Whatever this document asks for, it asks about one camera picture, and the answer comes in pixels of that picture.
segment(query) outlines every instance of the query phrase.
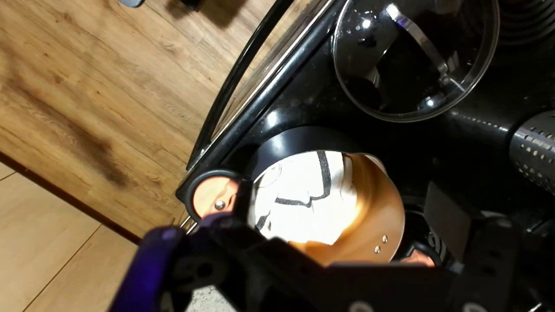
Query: wooden surface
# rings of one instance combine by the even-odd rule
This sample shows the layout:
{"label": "wooden surface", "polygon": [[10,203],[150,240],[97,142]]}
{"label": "wooden surface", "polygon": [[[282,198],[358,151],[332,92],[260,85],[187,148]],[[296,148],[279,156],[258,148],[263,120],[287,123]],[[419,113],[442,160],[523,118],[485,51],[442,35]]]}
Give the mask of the wooden surface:
{"label": "wooden surface", "polygon": [[270,4],[0,2],[0,155],[135,236],[178,222],[192,142]]}
{"label": "wooden surface", "polygon": [[136,246],[105,227],[79,248],[71,262],[27,307],[43,311],[107,311]]}
{"label": "wooden surface", "polygon": [[20,175],[0,181],[0,311],[24,311],[97,227]]}

